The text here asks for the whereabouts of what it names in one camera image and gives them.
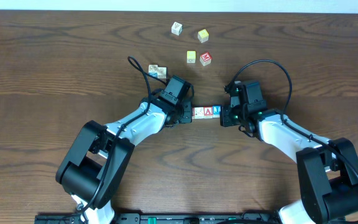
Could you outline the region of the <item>white airplane block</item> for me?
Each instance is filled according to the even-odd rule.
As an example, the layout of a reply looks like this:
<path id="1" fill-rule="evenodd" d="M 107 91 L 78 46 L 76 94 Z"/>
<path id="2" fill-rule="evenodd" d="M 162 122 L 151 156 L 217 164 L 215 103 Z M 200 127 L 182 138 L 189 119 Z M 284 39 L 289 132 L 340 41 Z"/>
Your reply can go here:
<path id="1" fill-rule="evenodd" d="M 194 119 L 204 119 L 204 108 L 195 107 L 194 108 Z"/>

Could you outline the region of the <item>blue letter block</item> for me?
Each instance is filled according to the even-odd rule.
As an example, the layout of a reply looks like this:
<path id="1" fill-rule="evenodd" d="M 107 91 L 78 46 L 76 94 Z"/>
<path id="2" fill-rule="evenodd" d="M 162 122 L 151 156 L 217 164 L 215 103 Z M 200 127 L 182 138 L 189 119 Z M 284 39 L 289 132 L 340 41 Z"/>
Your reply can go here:
<path id="1" fill-rule="evenodd" d="M 213 106 L 213 118 L 219 118 L 221 114 L 221 105 Z"/>

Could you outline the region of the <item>red letter A block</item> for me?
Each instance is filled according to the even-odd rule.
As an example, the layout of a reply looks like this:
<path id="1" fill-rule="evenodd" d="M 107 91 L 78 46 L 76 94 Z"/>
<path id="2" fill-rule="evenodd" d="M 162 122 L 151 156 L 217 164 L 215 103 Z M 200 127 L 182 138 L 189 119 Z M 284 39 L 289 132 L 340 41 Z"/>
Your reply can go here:
<path id="1" fill-rule="evenodd" d="M 204 119 L 210 119 L 213 118 L 213 107 L 212 106 L 205 106 L 203 108 L 203 117 Z"/>

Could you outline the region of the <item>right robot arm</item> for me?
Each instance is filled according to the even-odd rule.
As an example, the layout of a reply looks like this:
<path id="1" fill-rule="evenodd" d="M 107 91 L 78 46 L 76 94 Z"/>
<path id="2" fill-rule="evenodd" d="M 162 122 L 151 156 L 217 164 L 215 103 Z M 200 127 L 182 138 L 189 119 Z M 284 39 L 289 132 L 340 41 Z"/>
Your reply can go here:
<path id="1" fill-rule="evenodd" d="M 301 199 L 277 212 L 280 223 L 345 223 L 358 212 L 358 156 L 348 139 L 315 135 L 269 109 L 258 81 L 230 82 L 224 91 L 230 103 L 221 108 L 221 126 L 238 126 L 297 165 Z"/>

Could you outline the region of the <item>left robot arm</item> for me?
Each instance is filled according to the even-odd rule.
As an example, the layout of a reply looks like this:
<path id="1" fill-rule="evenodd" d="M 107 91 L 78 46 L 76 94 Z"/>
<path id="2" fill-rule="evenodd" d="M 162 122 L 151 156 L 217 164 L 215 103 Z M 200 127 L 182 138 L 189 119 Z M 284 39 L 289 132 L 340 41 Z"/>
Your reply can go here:
<path id="1" fill-rule="evenodd" d="M 149 91 L 124 118 L 101 125 L 87 122 L 60 164 L 55 180 L 77 204 L 59 223 L 111 223 L 111 198 L 134 148 L 165 127 L 191 122 L 194 87 L 174 76 L 164 89 Z"/>

